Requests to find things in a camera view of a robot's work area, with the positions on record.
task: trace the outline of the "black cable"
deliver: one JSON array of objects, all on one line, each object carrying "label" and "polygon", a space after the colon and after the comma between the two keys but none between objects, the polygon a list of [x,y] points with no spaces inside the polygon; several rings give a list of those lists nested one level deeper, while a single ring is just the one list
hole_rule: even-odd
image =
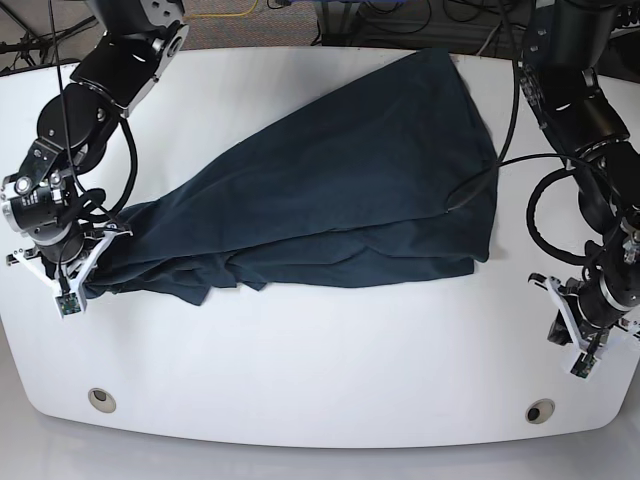
[{"label": "black cable", "polygon": [[614,221],[614,227],[611,229],[608,236],[605,237],[602,246],[598,248],[598,250],[596,250],[595,253],[589,256],[589,258],[587,259],[587,262],[582,267],[581,275],[582,275],[582,280],[584,280],[585,282],[587,281],[587,276],[586,276],[587,271],[589,272],[589,274],[591,273],[590,270],[593,268],[593,265],[598,260],[600,255],[602,255],[607,250],[607,248],[611,245],[611,242],[617,237],[618,234],[623,233],[622,230],[619,228],[620,222],[622,221],[623,217],[624,217],[624,211],[622,209],[619,209]]},{"label": "black cable", "polygon": [[[451,3],[457,3],[458,5],[466,5],[468,7],[473,7],[475,9],[477,9],[477,10],[480,10],[482,13],[487,13],[489,15],[500,16],[500,12],[499,11],[496,12],[495,10],[492,10],[493,7],[490,7],[490,6],[482,6],[481,4],[471,3],[471,2],[468,2],[466,0],[448,0],[448,1],[451,2]],[[515,5],[517,5],[517,3],[515,3],[515,4],[512,3],[511,5],[512,5],[512,7],[507,10],[508,13],[513,11],[513,9],[515,8]],[[511,26],[518,27],[518,28],[520,28],[522,30],[526,30],[526,28],[527,28],[526,25],[524,25],[522,23],[518,23],[518,22],[511,22]]]},{"label": "black cable", "polygon": [[370,27],[375,28],[376,30],[380,30],[381,32],[393,33],[393,34],[396,34],[396,35],[413,35],[414,33],[421,32],[422,30],[427,28],[427,26],[429,26],[429,23],[431,23],[431,17],[433,16],[433,10],[431,9],[431,2],[429,0],[425,0],[425,2],[427,4],[427,9],[428,9],[428,12],[429,12],[428,17],[425,20],[425,23],[421,27],[419,27],[419,28],[417,28],[415,30],[410,30],[408,32],[401,32],[401,31],[398,31],[398,30],[390,30],[388,28],[381,27],[381,26],[375,24],[374,22],[369,21],[369,19],[364,17],[360,12],[358,12],[356,15],[358,16],[358,18],[360,18],[360,20],[362,22],[366,23]]},{"label": "black cable", "polygon": [[312,47],[315,47],[316,45],[318,45],[322,41],[321,40],[321,38],[322,38],[322,30],[320,29],[320,22],[318,21],[316,23],[317,23],[317,26],[318,26],[318,35],[316,35],[316,38],[314,38],[311,41],[311,46]]},{"label": "black cable", "polygon": [[369,7],[371,10],[373,10],[374,12],[376,12],[378,15],[389,15],[390,13],[397,12],[398,10],[400,10],[404,6],[404,3],[396,2],[396,4],[390,10],[385,10],[384,8],[380,8],[371,2],[365,2],[365,5]]},{"label": "black cable", "polygon": [[49,24],[51,26],[51,39],[53,41],[53,57],[55,61],[56,72],[58,74],[58,89],[60,90],[60,103],[62,106],[62,123],[64,125],[64,135],[65,135],[65,143],[67,150],[67,161],[69,162],[69,169],[71,170],[71,175],[73,176],[73,181],[78,186],[80,191],[87,195],[87,197],[91,200],[91,202],[95,205],[95,207],[102,211],[109,220],[111,220],[116,225],[120,226],[120,223],[116,218],[113,217],[107,210],[99,203],[91,197],[91,195],[87,192],[87,190],[82,186],[80,181],[78,180],[78,176],[76,175],[75,165],[73,164],[73,157],[71,155],[71,139],[69,136],[69,117],[67,115],[67,102],[64,97],[64,88],[62,86],[62,69],[60,68],[60,56],[58,53],[58,39],[56,35],[56,24],[53,16],[53,5],[52,0],[47,0],[49,7]]},{"label": "black cable", "polygon": [[122,128],[122,133],[124,134],[124,138],[127,141],[127,146],[129,147],[129,155],[131,156],[131,169],[129,170],[129,178],[127,178],[127,183],[125,184],[122,195],[113,206],[113,208],[109,210],[109,212],[105,212],[105,215],[90,215],[88,217],[88,220],[93,223],[104,223],[108,222],[109,220],[114,221],[113,218],[122,211],[124,206],[129,201],[131,192],[133,192],[133,187],[136,184],[136,178],[138,176],[138,150],[133,139],[133,134],[131,133],[131,128],[129,127],[129,122],[125,118],[120,119],[120,127]]},{"label": "black cable", "polygon": [[546,254],[551,255],[553,258],[560,260],[561,262],[568,263],[569,265],[583,266],[586,265],[588,258],[586,256],[575,255],[573,253],[567,252],[566,250],[561,250],[557,247],[554,247],[549,242],[547,242],[540,232],[536,228],[536,206],[538,205],[538,201],[542,196],[542,193],[554,183],[571,177],[573,172],[570,170],[560,169],[555,172],[551,172],[549,175],[540,180],[540,183],[536,186],[529,198],[529,203],[527,204],[527,230],[529,231],[529,235],[534,243],[540,247],[542,251]]},{"label": "black cable", "polygon": [[[511,141],[513,140],[513,134],[516,130],[516,123],[518,121],[518,108],[520,107],[520,67],[518,66],[518,59],[520,57],[520,52],[518,51],[518,47],[516,46],[516,40],[513,36],[513,28],[511,26],[511,22],[509,21],[509,15],[504,8],[503,0],[498,0],[498,7],[500,8],[500,16],[502,17],[502,25],[504,29],[507,31],[507,38],[509,39],[509,44],[511,46],[513,58],[511,59],[511,68],[513,70],[513,100],[511,104],[511,118],[509,119],[509,127],[507,128],[507,135],[504,140],[504,144],[502,146],[502,150],[498,155],[498,159],[492,166],[493,174],[498,173],[498,168],[500,168],[500,164],[504,161],[507,156],[507,152],[509,151],[509,147],[511,146]],[[476,182],[475,188],[471,191],[465,191],[463,186],[467,184],[466,182],[461,183],[453,191],[449,194],[447,198],[447,211],[456,210],[471,201],[476,195],[478,195],[484,188],[489,185],[491,181],[490,175],[485,175],[481,179],[480,182]]]},{"label": "black cable", "polygon": [[269,2],[269,0],[267,0],[267,8],[269,8],[269,10],[282,10],[283,8],[286,8],[287,5],[280,5],[279,7],[272,7],[271,3]]},{"label": "black cable", "polygon": [[482,170],[480,170],[475,175],[472,175],[469,178],[467,178],[464,181],[462,181],[460,183],[460,185],[458,185],[456,188],[462,188],[462,187],[464,187],[464,186],[466,186],[468,184],[471,184],[473,182],[480,181],[482,179],[482,177],[484,177],[484,176],[492,176],[493,175],[493,171],[496,168],[500,169],[502,167],[507,167],[509,165],[513,165],[514,163],[525,162],[527,160],[536,160],[536,159],[540,159],[540,158],[560,158],[560,159],[565,160],[565,161],[570,161],[570,162],[576,163],[576,164],[578,164],[580,166],[589,168],[594,173],[596,173],[597,175],[602,177],[605,182],[607,182],[606,175],[597,166],[595,166],[592,163],[587,162],[586,160],[583,160],[581,158],[572,157],[571,155],[564,155],[562,153],[534,153],[534,154],[531,154],[531,155],[523,155],[522,157],[516,157],[516,158],[512,158],[510,160],[505,160],[504,162],[502,162],[500,164],[493,164],[493,165],[491,165],[489,167],[483,168]]},{"label": "black cable", "polygon": [[451,0],[442,0],[442,11],[444,12],[444,14],[446,15],[446,17],[456,23],[467,23],[467,22],[471,22],[473,20],[475,20],[476,18],[478,18],[480,15],[482,15],[483,13],[483,9],[482,7],[484,7],[484,2],[485,0],[481,0],[480,5],[475,5],[473,3],[467,3],[467,2],[455,2],[461,5],[467,5],[469,7],[475,7],[476,11],[475,13],[471,14],[470,17],[467,18],[456,18],[453,15],[451,15],[451,12],[449,12],[449,10],[447,9],[447,2],[449,2]]}]

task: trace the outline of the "wire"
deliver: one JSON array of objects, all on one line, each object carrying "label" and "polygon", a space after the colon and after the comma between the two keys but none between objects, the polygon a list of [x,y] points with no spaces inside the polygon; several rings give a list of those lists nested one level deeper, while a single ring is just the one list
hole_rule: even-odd
[{"label": "wire", "polygon": [[260,3],[260,0],[255,0],[251,8],[249,10],[245,10],[244,12],[239,13],[196,13],[194,15],[189,15],[185,17],[187,20],[197,19],[197,18],[238,18],[238,17],[246,17],[247,15],[253,13],[253,11]]},{"label": "wire", "polygon": [[[532,155],[524,155],[522,157],[512,158],[511,160],[506,160],[500,164],[494,164],[490,167],[484,168],[480,172],[476,173],[472,177],[465,180],[463,184],[473,183],[477,179],[483,179],[483,177],[484,179],[488,178],[490,180],[494,172],[502,167],[513,165],[515,163],[524,162],[527,160],[534,160],[534,159],[540,159],[540,158],[560,158],[565,161],[570,161],[582,167],[591,169],[592,171],[596,172],[598,175],[602,176],[606,180],[604,173],[597,166],[581,158],[572,157],[571,155],[564,155],[562,153],[535,153]],[[526,223],[527,223],[527,230],[529,231],[529,235],[531,236],[531,239],[545,253],[547,253],[548,255],[551,255],[552,257],[564,263],[568,263],[570,265],[583,266],[583,265],[588,265],[588,262],[591,260],[591,257],[589,258],[581,257],[578,255],[574,255],[573,253],[561,250],[557,247],[554,247],[549,242],[547,242],[542,237],[542,235],[540,235],[540,232],[538,232],[535,226],[536,206],[538,204],[538,201],[540,200],[540,197],[542,196],[542,193],[547,189],[547,187],[551,186],[553,183],[559,180],[562,180],[564,178],[570,177],[573,175],[573,173],[574,173],[573,170],[565,170],[565,169],[556,170],[550,173],[549,175],[547,175],[546,177],[544,177],[540,181],[540,183],[538,183],[533,193],[531,194],[531,197],[529,198],[529,202],[527,204]]]},{"label": "wire", "polygon": [[493,30],[491,30],[487,39],[484,41],[480,49],[476,52],[476,55],[475,55],[476,57],[479,57],[480,55],[482,55],[482,52],[484,52],[484,50],[489,46],[489,44],[491,43],[491,40],[493,40],[493,37],[498,32],[498,30],[500,30],[501,26],[502,26],[502,21],[500,21],[495,27],[493,27]]},{"label": "wire", "polygon": [[316,35],[316,38],[314,38],[313,41],[311,42],[312,47],[315,47],[316,45],[322,42],[322,30],[320,29],[320,21],[317,21],[316,23],[318,25],[318,35]]},{"label": "wire", "polygon": [[269,0],[267,0],[267,8],[269,10],[282,10],[283,8],[287,8],[288,5],[280,5],[278,7],[272,7],[271,3],[269,2]]},{"label": "wire", "polygon": [[[511,59],[511,68],[513,70],[513,100],[511,103],[511,118],[509,119],[507,135],[505,137],[502,150],[498,155],[498,159],[492,165],[493,174],[497,174],[498,168],[500,168],[500,164],[507,156],[507,152],[509,151],[509,147],[511,146],[511,141],[513,140],[513,134],[516,130],[516,123],[518,122],[518,108],[520,107],[520,67],[518,66],[520,52],[518,50],[518,47],[516,46],[516,40],[513,36],[513,28],[511,27],[509,15],[505,10],[503,0],[498,0],[498,7],[500,9],[500,16],[502,17],[502,24],[507,31],[507,38],[509,40],[509,44],[511,45],[511,51],[513,55]],[[467,182],[462,182],[449,194],[447,198],[447,211],[456,210],[469,203],[469,201],[475,198],[476,195],[478,195],[484,188],[487,187],[490,181],[491,176],[484,175],[481,181],[477,182],[475,188],[470,192],[464,191],[463,189],[465,185],[469,184]]]},{"label": "wire", "polygon": [[527,204],[527,230],[529,231],[529,235],[533,242],[546,254],[552,256],[556,260],[560,260],[561,262],[568,263],[569,265],[575,266],[583,266],[587,264],[589,260],[586,256],[575,255],[571,252],[567,252],[566,250],[561,250],[557,247],[554,247],[549,242],[547,242],[536,228],[536,207],[542,197],[544,191],[553,185],[554,183],[571,177],[573,172],[570,170],[560,169],[555,172],[551,172],[549,175],[540,180],[540,183],[536,186],[529,198],[529,203]]},{"label": "wire", "polygon": [[467,5],[469,7],[474,7],[476,9],[475,13],[473,13],[470,17],[467,17],[467,18],[456,18],[453,15],[451,15],[451,12],[449,12],[449,10],[447,9],[447,2],[448,1],[450,1],[450,0],[442,0],[442,11],[444,12],[444,14],[446,15],[446,17],[449,20],[452,20],[452,21],[457,22],[457,23],[467,23],[467,22],[471,22],[471,21],[475,20],[476,18],[478,18],[483,13],[483,10],[481,8],[484,7],[484,2],[485,2],[485,0],[481,0],[480,5],[475,5],[475,4],[470,3],[470,2],[455,2],[455,3],[458,3],[460,5]]},{"label": "wire", "polygon": [[356,15],[360,18],[360,20],[362,20],[364,23],[366,23],[367,25],[369,25],[370,27],[373,27],[377,30],[380,30],[381,32],[386,32],[386,33],[395,33],[397,35],[413,35],[414,33],[418,33],[421,32],[422,30],[424,30],[425,28],[427,28],[427,26],[429,25],[429,23],[431,23],[431,17],[433,16],[433,10],[431,9],[431,2],[429,0],[425,0],[426,4],[427,4],[427,9],[429,12],[429,15],[425,21],[425,23],[420,27],[417,28],[415,30],[410,30],[408,32],[401,32],[398,30],[390,30],[388,28],[384,28],[381,27],[379,25],[376,25],[375,23],[369,21],[366,17],[362,16],[362,14],[360,12],[357,12]]},{"label": "wire", "polygon": [[[500,16],[500,12],[496,12],[495,10],[492,10],[491,8],[493,7],[489,7],[489,6],[482,6],[482,4],[475,4],[475,3],[471,3],[467,0],[448,0],[451,3],[457,3],[458,5],[466,5],[468,7],[473,7],[477,10],[480,10],[482,13],[488,13],[489,15],[497,15]],[[511,5],[511,8],[509,10],[507,10],[507,12],[512,12],[513,9],[515,8],[515,6],[517,5],[518,2],[516,3],[510,3],[509,5]],[[511,26],[513,27],[517,27],[520,28],[521,30],[526,30],[527,26],[522,24],[522,23],[518,23],[518,22],[511,22]]]},{"label": "wire", "polygon": [[56,73],[58,75],[58,89],[60,91],[60,103],[62,106],[62,120],[64,125],[64,136],[67,150],[67,161],[69,162],[69,169],[71,170],[71,175],[73,176],[73,181],[78,186],[80,191],[87,195],[87,198],[91,200],[91,203],[95,205],[97,209],[102,211],[113,223],[120,226],[120,222],[113,217],[105,208],[100,204],[100,202],[95,202],[91,195],[87,192],[87,190],[82,186],[80,181],[78,180],[78,176],[76,175],[75,165],[73,164],[73,157],[71,155],[71,139],[69,136],[69,117],[67,115],[67,102],[64,97],[64,88],[62,86],[62,69],[60,68],[60,56],[58,52],[58,39],[56,35],[56,24],[53,16],[53,5],[52,0],[47,0],[49,7],[49,24],[51,26],[51,39],[53,41],[53,58],[55,61]]},{"label": "wire", "polygon": [[369,7],[371,10],[373,10],[374,12],[376,12],[378,15],[389,15],[390,13],[397,12],[398,10],[400,10],[404,6],[404,3],[396,2],[396,4],[390,10],[385,10],[384,8],[380,8],[371,2],[365,2],[365,5]]},{"label": "wire", "polygon": [[562,160],[565,161],[569,161],[569,162],[573,162],[576,163],[580,166],[586,167],[590,170],[592,170],[594,173],[596,173],[597,175],[601,176],[605,181],[607,180],[607,177],[605,176],[605,174],[594,164],[587,162],[586,160],[583,160],[582,158],[578,158],[578,157],[573,157],[571,155],[565,155],[563,153],[533,153],[531,155],[523,155],[521,157],[516,157],[516,158],[512,158],[511,160],[505,160],[504,162],[500,163],[499,165],[491,165],[490,167],[486,167],[483,168],[482,170],[480,170],[478,173],[476,173],[475,175],[472,175],[471,177],[467,178],[466,180],[464,180],[462,182],[462,184],[466,184],[466,183],[472,183],[474,182],[476,179],[487,175],[489,173],[492,173],[494,169],[498,168],[502,168],[502,167],[507,167],[509,165],[513,165],[514,163],[520,163],[520,162],[525,162],[527,160],[536,160],[536,159],[540,159],[540,158],[560,158]]}]

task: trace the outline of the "floor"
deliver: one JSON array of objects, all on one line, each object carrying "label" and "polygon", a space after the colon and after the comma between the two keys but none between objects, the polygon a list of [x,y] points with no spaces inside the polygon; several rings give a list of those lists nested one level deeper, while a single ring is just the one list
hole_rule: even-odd
[{"label": "floor", "polygon": [[[276,6],[276,0],[270,0]],[[47,3],[44,0],[3,0],[36,34],[50,31]],[[230,13],[247,10],[253,0],[184,0],[188,14]],[[82,1],[54,0],[56,30],[68,28],[91,15]],[[266,0],[250,15],[239,18],[190,20],[186,49],[309,45],[317,34],[316,15],[311,2],[294,2],[279,10],[269,9]],[[0,42],[16,43],[24,32],[0,11]],[[100,27],[91,28],[60,45],[60,58],[83,58],[102,34]],[[13,63],[14,55],[0,55],[0,70]],[[17,67],[26,66],[22,60]]]}]

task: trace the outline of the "cloth fold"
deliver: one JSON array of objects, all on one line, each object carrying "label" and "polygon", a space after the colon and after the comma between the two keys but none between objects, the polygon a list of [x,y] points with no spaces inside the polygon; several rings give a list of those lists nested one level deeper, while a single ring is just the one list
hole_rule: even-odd
[{"label": "cloth fold", "polygon": [[89,296],[149,290],[199,305],[211,287],[368,287],[467,275],[486,261],[497,180],[446,213],[495,162],[449,55],[423,50],[249,137],[164,197],[121,213]]}]

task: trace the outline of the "cable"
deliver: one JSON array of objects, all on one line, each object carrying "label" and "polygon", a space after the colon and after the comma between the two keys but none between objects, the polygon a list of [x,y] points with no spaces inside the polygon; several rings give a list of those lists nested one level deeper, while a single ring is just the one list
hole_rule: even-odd
[{"label": "cable", "polygon": [[396,4],[391,8],[391,10],[385,10],[384,8],[380,8],[371,2],[365,2],[365,5],[369,7],[371,10],[373,10],[374,12],[376,12],[378,15],[389,15],[390,13],[397,12],[398,10],[400,10],[404,6],[404,3],[396,2]]},{"label": "cable", "polygon": [[527,230],[529,231],[529,235],[534,243],[540,247],[540,249],[546,254],[552,256],[556,260],[560,260],[561,262],[568,263],[569,265],[583,266],[586,265],[588,258],[582,255],[575,255],[573,253],[567,252],[566,250],[561,250],[557,247],[554,247],[549,242],[547,242],[540,232],[536,228],[536,207],[538,205],[538,201],[542,196],[542,193],[554,183],[571,177],[573,172],[570,170],[560,169],[555,172],[551,172],[549,175],[540,180],[540,183],[536,186],[529,198],[529,203],[527,204]]},{"label": "cable", "polygon": [[185,17],[187,20],[197,19],[197,18],[237,18],[237,17],[246,17],[247,15],[253,13],[253,11],[260,3],[260,0],[255,0],[251,8],[244,12],[239,13],[196,13],[194,15],[189,15]]},{"label": "cable", "polygon": [[316,38],[314,38],[313,41],[311,42],[312,47],[315,47],[320,42],[322,42],[322,30],[320,29],[320,21],[317,21],[316,23],[318,25],[318,35],[316,35]]},{"label": "cable", "polygon": [[69,136],[69,117],[67,116],[67,102],[64,98],[64,88],[62,86],[62,69],[60,68],[60,56],[58,53],[58,39],[56,35],[56,24],[53,16],[53,5],[52,0],[47,0],[49,7],[49,24],[51,26],[51,39],[53,41],[53,57],[55,61],[56,73],[58,74],[58,89],[60,90],[60,103],[62,106],[62,123],[64,125],[64,136],[67,150],[67,161],[69,162],[69,169],[71,170],[71,175],[73,176],[73,181],[78,186],[80,191],[87,195],[87,197],[91,200],[91,202],[95,205],[97,209],[102,211],[113,223],[120,226],[120,223],[116,218],[113,217],[105,208],[99,203],[95,202],[91,195],[87,192],[87,190],[82,186],[80,181],[78,180],[78,176],[76,175],[75,165],[73,164],[73,157],[71,155],[71,139]]},{"label": "cable", "polygon": [[[468,7],[473,7],[477,10],[480,10],[482,13],[488,13],[489,15],[497,15],[500,16],[500,12],[496,12],[495,10],[492,10],[493,7],[490,6],[482,6],[482,4],[475,4],[475,3],[471,3],[467,0],[448,0],[451,3],[457,3],[458,5],[466,5]],[[515,6],[518,4],[518,2],[516,3],[510,3],[511,8],[507,10],[507,12],[512,12],[515,8]],[[511,26],[513,27],[517,27],[520,28],[521,30],[526,30],[527,26],[522,24],[522,23],[518,23],[518,22],[511,22]]]},{"label": "cable", "polygon": [[120,119],[120,127],[122,128],[122,133],[124,134],[124,138],[127,141],[129,155],[131,156],[131,169],[129,170],[129,177],[127,178],[127,183],[125,184],[122,195],[113,206],[113,208],[109,210],[109,212],[105,212],[105,215],[89,215],[88,220],[92,223],[104,223],[109,220],[114,221],[113,218],[122,211],[124,206],[129,201],[131,192],[133,192],[133,187],[136,183],[136,178],[138,176],[138,150],[133,139],[133,134],[131,133],[131,128],[129,128],[129,122],[125,118]]},{"label": "cable", "polygon": [[484,41],[480,49],[476,52],[476,55],[475,55],[476,57],[479,57],[480,55],[482,55],[482,52],[484,52],[484,50],[489,46],[489,44],[491,43],[491,40],[493,40],[493,37],[498,32],[498,30],[500,30],[501,26],[502,26],[502,22],[498,22],[498,24],[495,27],[493,27],[493,30],[491,30],[491,32],[489,33],[489,36],[487,36],[487,39]]},{"label": "cable", "polygon": [[427,8],[429,11],[429,16],[427,17],[425,23],[420,27],[417,28],[415,30],[410,30],[408,32],[400,32],[398,30],[389,30],[388,28],[384,28],[381,27],[379,25],[376,25],[373,22],[370,22],[366,17],[362,16],[362,14],[360,14],[360,12],[356,13],[356,15],[358,16],[358,18],[360,18],[360,20],[362,20],[364,23],[366,23],[367,25],[369,25],[370,27],[373,27],[377,30],[380,30],[381,32],[386,32],[386,33],[395,33],[397,35],[413,35],[414,33],[418,33],[421,32],[422,30],[424,30],[425,28],[427,28],[427,26],[429,25],[429,23],[431,23],[431,17],[433,16],[433,10],[431,9],[431,2],[429,0],[425,0],[426,4],[427,4]]},{"label": "cable", "polygon": [[269,0],[267,0],[267,8],[269,10],[282,10],[283,8],[287,8],[287,5],[280,5],[279,7],[272,7]]},{"label": "cable", "polygon": [[[500,164],[503,162],[511,146],[513,140],[513,134],[516,130],[516,123],[518,121],[518,108],[520,107],[520,67],[518,66],[518,59],[520,52],[516,46],[516,40],[513,36],[513,28],[509,21],[509,15],[504,8],[503,0],[498,0],[498,7],[500,8],[500,16],[502,17],[502,24],[507,31],[507,38],[511,45],[513,58],[511,59],[511,68],[513,70],[513,100],[511,104],[511,118],[509,119],[509,127],[507,128],[507,135],[502,146],[502,150],[498,155],[498,159],[492,166],[493,174],[497,174]],[[447,197],[447,211],[456,210],[471,201],[476,195],[478,195],[491,181],[490,175],[484,175],[480,182],[476,182],[475,188],[469,191],[464,191],[463,186],[468,185],[467,182],[462,182],[456,188],[453,189]]]},{"label": "cable", "polygon": [[499,165],[491,165],[490,167],[486,167],[483,168],[482,170],[480,170],[478,173],[470,176],[469,178],[467,178],[466,180],[464,180],[461,185],[467,184],[467,183],[473,183],[474,181],[476,181],[477,179],[481,178],[484,175],[488,175],[488,174],[492,174],[493,170],[498,168],[502,168],[502,167],[507,167],[509,165],[513,165],[515,163],[520,163],[520,162],[525,162],[527,160],[536,160],[536,159],[540,159],[540,158],[560,158],[562,160],[566,160],[569,162],[573,162],[576,163],[578,165],[581,165],[583,167],[589,168],[590,170],[592,170],[594,173],[596,173],[597,175],[599,175],[600,177],[602,177],[605,182],[607,181],[607,177],[605,176],[605,174],[595,165],[593,165],[590,162],[587,162],[586,160],[583,160],[581,158],[578,157],[572,157],[571,155],[564,155],[562,153],[534,153],[531,155],[523,155],[522,157],[516,157],[516,158],[512,158],[510,160],[505,160],[504,162],[500,163]]},{"label": "cable", "polygon": [[449,12],[449,10],[447,10],[447,2],[450,0],[442,0],[442,11],[444,12],[444,14],[446,15],[446,17],[454,22],[457,23],[467,23],[467,22],[471,22],[473,20],[475,20],[476,18],[478,18],[480,15],[482,15],[483,11],[481,10],[481,7],[484,7],[484,2],[485,0],[481,0],[480,5],[475,5],[473,3],[467,3],[467,2],[455,2],[455,3],[459,3],[461,5],[467,5],[469,7],[475,7],[476,11],[475,13],[473,13],[470,17],[467,18],[456,18],[453,15],[451,15],[451,12]]}]

